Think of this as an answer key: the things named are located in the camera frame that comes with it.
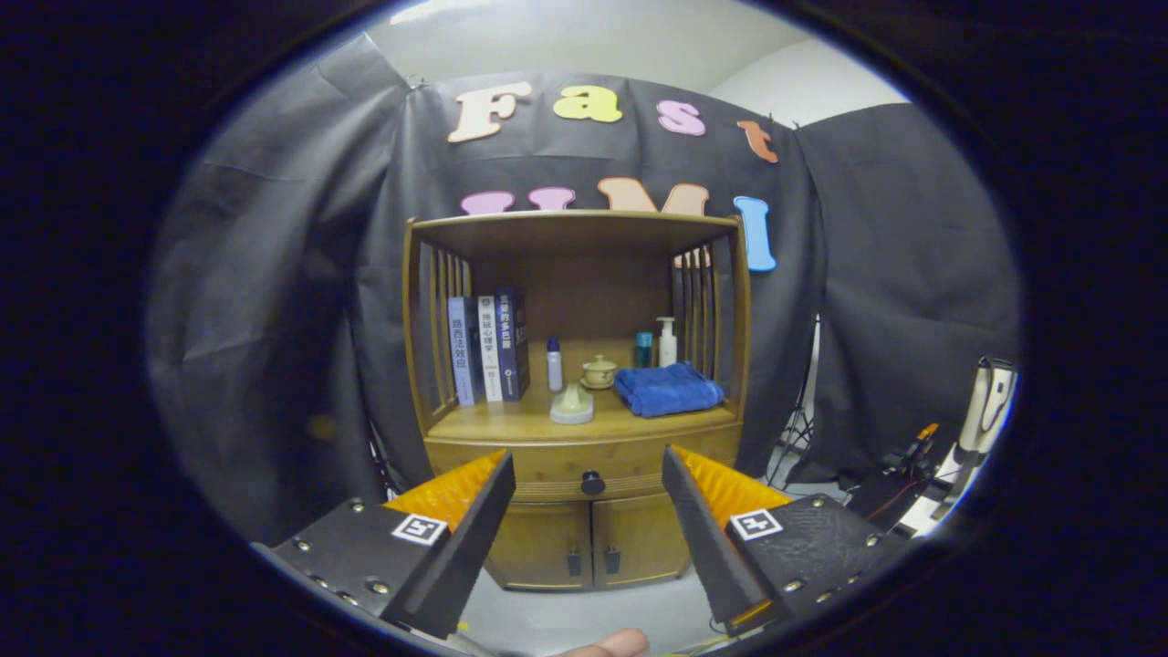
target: white pump bottle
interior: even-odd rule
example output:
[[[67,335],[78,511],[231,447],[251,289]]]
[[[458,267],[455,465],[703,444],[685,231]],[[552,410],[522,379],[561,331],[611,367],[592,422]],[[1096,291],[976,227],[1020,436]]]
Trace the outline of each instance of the white pump bottle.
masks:
[[[673,334],[672,317],[659,317],[658,321],[665,323],[658,340],[658,367],[668,367],[677,362],[677,338]]]

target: book spine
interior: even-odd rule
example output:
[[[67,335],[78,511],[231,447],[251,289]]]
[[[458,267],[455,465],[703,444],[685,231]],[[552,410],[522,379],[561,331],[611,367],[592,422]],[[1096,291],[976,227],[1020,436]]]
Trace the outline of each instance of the book spine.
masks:
[[[474,406],[474,374],[471,372],[471,326],[466,317],[466,299],[447,299],[446,314],[450,318],[450,355],[454,368],[454,390],[459,406]]]
[[[482,383],[487,401],[502,401],[503,388],[499,380],[499,346],[495,336],[495,297],[479,297],[479,346],[482,353]]]
[[[495,316],[499,325],[499,380],[503,401],[519,401],[523,390],[519,386],[519,362],[515,359],[514,297],[508,291],[495,295]]]

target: cabinet door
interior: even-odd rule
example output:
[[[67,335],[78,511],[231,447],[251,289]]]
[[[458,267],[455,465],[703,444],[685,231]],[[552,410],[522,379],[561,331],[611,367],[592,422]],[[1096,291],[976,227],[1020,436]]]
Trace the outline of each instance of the cabinet door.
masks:
[[[486,567],[507,588],[592,588],[591,549],[588,503],[512,503]]]
[[[668,493],[592,503],[596,586],[616,587],[676,578],[689,548]]]

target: orange letter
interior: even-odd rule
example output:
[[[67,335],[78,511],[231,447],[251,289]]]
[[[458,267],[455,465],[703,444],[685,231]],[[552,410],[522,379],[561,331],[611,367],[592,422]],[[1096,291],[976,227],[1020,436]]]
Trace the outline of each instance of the orange letter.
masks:
[[[665,207],[658,210],[649,193],[640,180],[633,178],[605,178],[596,184],[605,196],[609,196],[609,209],[628,212],[668,212],[674,214],[691,214],[702,216],[705,201],[710,193],[701,185],[681,182],[673,186]]]
[[[779,161],[779,157],[766,146],[766,143],[771,140],[771,136],[759,127],[757,123],[752,120],[739,120],[738,127],[746,131],[746,141],[750,143],[750,150],[755,151],[756,155],[769,162]]]
[[[463,113],[458,117],[458,127],[446,137],[446,140],[451,144],[458,144],[459,141],[491,137],[502,130],[501,125],[491,120],[491,115],[499,115],[499,118],[510,118],[515,113],[515,96],[530,95],[531,85],[526,82],[460,94],[454,99],[463,104]]]

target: blue letter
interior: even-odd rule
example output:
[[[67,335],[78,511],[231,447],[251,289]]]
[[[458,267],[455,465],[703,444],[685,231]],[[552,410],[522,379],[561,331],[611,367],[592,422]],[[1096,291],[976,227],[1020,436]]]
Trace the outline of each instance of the blue letter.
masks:
[[[771,255],[771,238],[766,234],[766,212],[770,206],[750,196],[735,196],[734,207],[742,212],[746,231],[746,269],[771,271],[779,263]]]

